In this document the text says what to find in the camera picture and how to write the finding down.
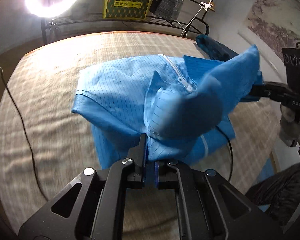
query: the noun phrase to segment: bed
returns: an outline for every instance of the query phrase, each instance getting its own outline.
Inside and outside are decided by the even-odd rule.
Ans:
[[[8,86],[24,117],[39,180],[49,198],[84,168],[100,169],[90,124],[71,113],[79,71],[109,60],[153,54],[208,57],[192,40],[157,33],[108,32],[58,41],[20,60]],[[245,193],[271,153],[279,121],[266,99],[239,103],[229,117],[236,133],[231,182]],[[228,148],[219,149],[193,168],[213,168],[228,178]],[[20,118],[7,91],[0,104],[0,198],[16,233],[45,203]],[[123,231],[124,239],[178,239],[174,193],[151,186],[129,190]]]

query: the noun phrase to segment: blue striped fabric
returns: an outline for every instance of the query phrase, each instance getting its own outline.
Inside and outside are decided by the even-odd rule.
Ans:
[[[148,135],[150,161],[190,164],[226,143],[216,125],[234,138],[227,114],[249,93],[258,70],[256,47],[225,63],[160,55],[109,61],[80,72],[72,112],[92,124],[102,168],[124,158],[141,133]]]

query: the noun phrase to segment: person's hand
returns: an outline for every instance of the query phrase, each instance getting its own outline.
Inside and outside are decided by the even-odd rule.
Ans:
[[[287,145],[291,146],[293,140],[300,143],[300,116],[297,116],[296,112],[288,107],[280,105],[280,110],[282,113],[280,120],[280,139]]]

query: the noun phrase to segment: glowing ring lamp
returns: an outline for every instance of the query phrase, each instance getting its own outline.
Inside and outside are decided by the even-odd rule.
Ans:
[[[39,17],[51,18],[68,10],[76,0],[63,0],[49,7],[42,6],[38,0],[25,0],[28,10]]]

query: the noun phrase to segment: person's leg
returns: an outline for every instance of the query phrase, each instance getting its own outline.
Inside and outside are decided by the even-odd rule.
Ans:
[[[270,204],[266,214],[286,225],[300,202],[300,163],[252,186],[246,197],[255,205]]]

